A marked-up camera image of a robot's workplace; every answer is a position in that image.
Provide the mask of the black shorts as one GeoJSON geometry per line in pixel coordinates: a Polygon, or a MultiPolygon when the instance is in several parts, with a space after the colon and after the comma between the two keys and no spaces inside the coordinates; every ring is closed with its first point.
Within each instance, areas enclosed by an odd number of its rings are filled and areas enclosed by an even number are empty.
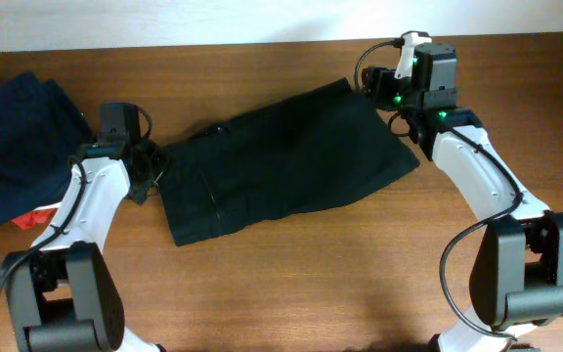
{"type": "Polygon", "coordinates": [[[167,145],[159,190],[178,246],[341,207],[419,161],[342,78],[167,145]]]}

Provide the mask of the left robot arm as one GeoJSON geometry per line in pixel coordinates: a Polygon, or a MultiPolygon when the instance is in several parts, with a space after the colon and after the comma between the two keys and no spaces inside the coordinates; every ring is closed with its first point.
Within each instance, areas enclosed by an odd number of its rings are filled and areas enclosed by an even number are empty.
{"type": "Polygon", "coordinates": [[[69,162],[71,178],[52,223],[25,251],[2,263],[7,301],[21,351],[159,351],[129,330],[103,256],[108,232],[126,199],[144,203],[167,158],[143,130],[150,115],[131,103],[100,108],[102,129],[69,162]]]}

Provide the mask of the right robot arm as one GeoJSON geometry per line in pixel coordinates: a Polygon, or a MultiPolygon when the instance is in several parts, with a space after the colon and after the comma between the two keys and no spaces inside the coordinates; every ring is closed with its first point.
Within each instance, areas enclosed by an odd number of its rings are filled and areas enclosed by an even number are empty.
{"type": "Polygon", "coordinates": [[[481,120],[457,104],[456,51],[423,32],[386,41],[400,51],[395,68],[354,68],[357,93],[400,117],[406,137],[455,184],[477,218],[446,245],[439,280],[457,317],[432,337],[432,351],[521,351],[519,338],[563,317],[563,212],[552,211],[517,179],[481,120]],[[469,277],[471,306],[460,310],[447,261],[468,235],[484,233],[469,277]]]}

